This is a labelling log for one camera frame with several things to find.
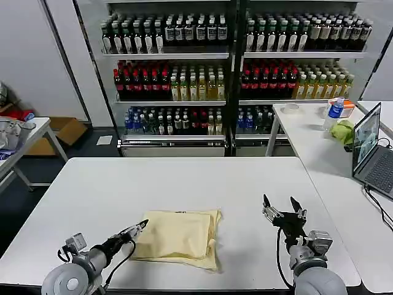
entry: white wall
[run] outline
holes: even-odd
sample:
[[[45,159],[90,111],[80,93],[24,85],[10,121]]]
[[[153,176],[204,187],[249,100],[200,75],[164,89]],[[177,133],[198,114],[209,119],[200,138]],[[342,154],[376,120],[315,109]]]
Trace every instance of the white wall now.
[[[47,0],[94,127],[113,126],[72,0]]]
[[[38,116],[87,120],[38,0],[1,1],[0,80]]]

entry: power cord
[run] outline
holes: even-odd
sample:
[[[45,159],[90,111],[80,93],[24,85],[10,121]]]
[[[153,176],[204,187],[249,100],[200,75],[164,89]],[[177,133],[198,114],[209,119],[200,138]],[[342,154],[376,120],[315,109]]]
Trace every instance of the power cord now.
[[[134,242],[134,240],[131,240],[131,243],[134,245],[134,248],[132,249],[131,253],[125,258],[123,259],[119,264],[117,264],[117,266],[111,271],[111,273],[109,274],[108,278],[105,281],[105,285],[104,285],[104,290],[107,290],[109,284],[111,283],[113,274],[115,273],[115,271],[127,260],[129,260],[129,258],[132,256],[132,254],[134,254],[135,249],[136,249],[136,244]]]
[[[388,223],[388,221],[385,219],[385,217],[387,217],[391,222],[393,222],[393,219],[384,210],[384,208],[381,206],[379,201],[373,195],[371,195],[370,187],[368,185],[366,185],[366,184],[364,185],[364,190],[368,194],[368,196],[374,201],[374,203],[376,203],[376,205],[379,207],[379,210],[381,210],[381,216],[382,216],[383,223],[385,223],[385,225],[387,225],[388,228],[390,228],[390,230],[393,232],[393,227]]]
[[[290,289],[293,290],[294,287],[288,283],[288,281],[285,279],[284,273],[282,272],[281,269],[281,264],[280,264],[280,237],[281,237],[281,231],[282,228],[280,227],[277,231],[277,249],[276,249],[276,258],[277,258],[277,268],[278,268],[278,272],[280,273],[280,276],[282,278],[282,280],[284,281],[285,285]]]

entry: cable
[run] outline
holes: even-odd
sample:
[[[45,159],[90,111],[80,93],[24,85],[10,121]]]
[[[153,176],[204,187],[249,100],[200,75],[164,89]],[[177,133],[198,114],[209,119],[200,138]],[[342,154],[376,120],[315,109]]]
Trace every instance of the cable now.
[[[390,215],[384,210],[384,208],[381,206],[381,204],[379,204],[379,201],[373,196],[371,195],[370,192],[370,187],[368,185],[364,185],[364,190],[366,191],[366,193],[368,194],[368,196],[374,201],[374,203],[377,204],[377,206],[379,207],[379,209],[381,210],[381,216],[382,216],[382,221],[383,223],[385,223],[385,225],[388,226],[388,228],[390,228],[390,230],[393,232],[393,227],[386,221],[385,216],[387,218],[390,219],[391,222],[393,222],[393,219],[390,217]]]
[[[381,138],[378,138],[378,142],[379,142],[380,140],[387,140],[388,144],[387,144],[386,148],[388,148],[388,149],[392,149],[392,146],[391,146],[391,141],[390,141],[390,139],[389,139],[389,138],[386,138],[386,137],[381,137]]]
[[[111,273],[109,274],[108,278],[105,281],[105,285],[104,285],[104,290],[107,290],[109,284],[111,283],[113,274],[115,273],[115,271],[127,260],[129,260],[129,258],[131,257],[132,254],[134,254],[135,249],[136,249],[136,244],[134,242],[134,240],[131,240],[132,244],[134,245],[134,248],[132,249],[131,253],[125,258],[123,259],[119,264],[117,264],[117,266],[111,271]]]
[[[286,285],[290,290],[293,290],[294,287],[293,287],[290,283],[288,283],[288,281],[285,279],[285,276],[284,276],[284,274],[283,274],[283,272],[282,272],[282,269],[281,269],[281,264],[280,264],[280,236],[281,236],[281,231],[282,231],[282,228],[280,227],[280,228],[278,229],[278,232],[277,232],[277,249],[276,249],[276,254],[277,254],[277,268],[278,268],[278,272],[280,273],[280,276],[281,276],[282,280],[284,281],[285,285]]]

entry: gray floor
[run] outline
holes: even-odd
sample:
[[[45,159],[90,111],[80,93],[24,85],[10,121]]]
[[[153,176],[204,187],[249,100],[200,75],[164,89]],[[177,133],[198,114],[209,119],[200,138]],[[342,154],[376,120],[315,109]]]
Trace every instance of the gray floor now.
[[[110,146],[97,146],[97,140],[103,135],[113,135]],[[118,157],[116,148],[117,139],[113,130],[89,130],[78,142],[66,150],[69,158],[72,157]],[[242,147],[238,149],[239,156],[263,156],[265,147]],[[274,150],[275,156],[294,156],[290,146],[281,146]],[[61,170],[63,164],[56,157],[32,158],[24,157],[19,161],[19,167],[25,175],[33,182],[51,182]],[[26,221],[34,207],[44,195],[46,188],[36,189],[29,192],[28,188],[18,178],[14,180],[5,191],[0,194],[0,257],[3,255],[12,239],[15,237],[23,223]],[[349,294],[371,294],[363,286],[349,288]],[[263,294],[291,294],[289,291],[257,291]],[[14,286],[0,286],[1,295],[30,295],[40,294],[39,288],[25,289]],[[138,292],[138,294],[168,292]]]

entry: water bottle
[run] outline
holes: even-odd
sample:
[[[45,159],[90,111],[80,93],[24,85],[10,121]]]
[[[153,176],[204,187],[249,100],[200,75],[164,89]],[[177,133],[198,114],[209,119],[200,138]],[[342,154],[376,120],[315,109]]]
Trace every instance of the water bottle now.
[[[326,116],[325,122],[322,126],[323,131],[330,132],[330,129],[337,123],[341,113],[344,109],[344,98],[338,97],[337,101],[330,107],[329,113]]]

